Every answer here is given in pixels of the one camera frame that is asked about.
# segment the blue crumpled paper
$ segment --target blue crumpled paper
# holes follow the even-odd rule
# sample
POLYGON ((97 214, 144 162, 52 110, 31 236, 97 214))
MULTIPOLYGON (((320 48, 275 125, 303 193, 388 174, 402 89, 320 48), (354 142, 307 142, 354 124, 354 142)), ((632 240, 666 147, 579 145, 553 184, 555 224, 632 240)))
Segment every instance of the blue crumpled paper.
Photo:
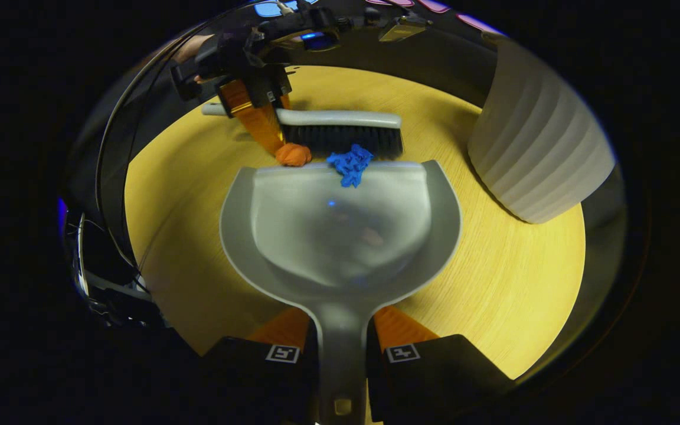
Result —
POLYGON ((361 173, 364 172, 373 157, 374 155, 371 152, 354 143, 350 152, 333 152, 327 158, 327 162, 335 166, 335 169, 343 175, 340 182, 343 188, 348 188, 351 185, 357 188, 361 184, 361 173))

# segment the round table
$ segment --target round table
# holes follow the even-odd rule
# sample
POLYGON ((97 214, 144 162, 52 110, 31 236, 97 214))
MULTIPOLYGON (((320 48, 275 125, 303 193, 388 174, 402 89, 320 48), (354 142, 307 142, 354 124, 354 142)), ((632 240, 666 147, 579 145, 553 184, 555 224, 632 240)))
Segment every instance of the round table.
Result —
MULTIPOLYGON (((462 334, 508 377, 523 374, 558 335, 584 268, 581 205, 542 225, 510 215, 466 153, 480 108, 413 81, 335 67, 289 67, 295 110, 372 110, 403 118, 405 161, 437 159, 463 212, 453 259, 396 304, 440 336, 462 334)), ((204 354, 245 337, 289 306, 245 282, 219 240, 222 202, 238 169, 275 166, 237 119, 187 113, 130 163, 130 241, 154 301, 204 354)))

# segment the black bristles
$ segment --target black bristles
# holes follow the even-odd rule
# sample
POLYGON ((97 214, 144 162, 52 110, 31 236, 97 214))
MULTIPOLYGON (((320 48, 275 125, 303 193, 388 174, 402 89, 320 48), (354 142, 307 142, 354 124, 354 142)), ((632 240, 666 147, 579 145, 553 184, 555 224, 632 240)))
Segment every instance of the black bristles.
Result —
POLYGON ((400 129, 283 125, 283 134, 287 142, 307 146, 313 156, 345 153, 351 150, 354 143, 371 152, 375 159, 395 159, 403 153, 400 129))

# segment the brush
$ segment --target brush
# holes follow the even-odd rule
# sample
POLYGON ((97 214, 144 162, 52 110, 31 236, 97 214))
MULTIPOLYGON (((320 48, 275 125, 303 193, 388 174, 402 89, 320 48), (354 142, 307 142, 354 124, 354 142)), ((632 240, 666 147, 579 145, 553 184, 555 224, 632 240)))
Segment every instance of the brush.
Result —
MULTIPOLYGON (((205 104, 202 112, 227 115, 221 104, 205 104)), ((354 143, 377 159, 396 159, 403 153, 401 119, 394 113, 282 108, 275 112, 285 141, 308 147, 313 156, 345 153, 354 143)))

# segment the ribbed white container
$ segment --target ribbed white container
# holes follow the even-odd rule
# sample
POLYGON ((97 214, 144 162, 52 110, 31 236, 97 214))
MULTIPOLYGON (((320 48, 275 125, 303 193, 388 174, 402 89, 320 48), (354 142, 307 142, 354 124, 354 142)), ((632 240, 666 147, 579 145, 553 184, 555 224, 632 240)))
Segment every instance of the ribbed white container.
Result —
POLYGON ((467 145, 470 160, 502 205, 544 223, 596 190, 615 157, 566 81, 510 38, 489 38, 498 45, 497 69, 467 145))

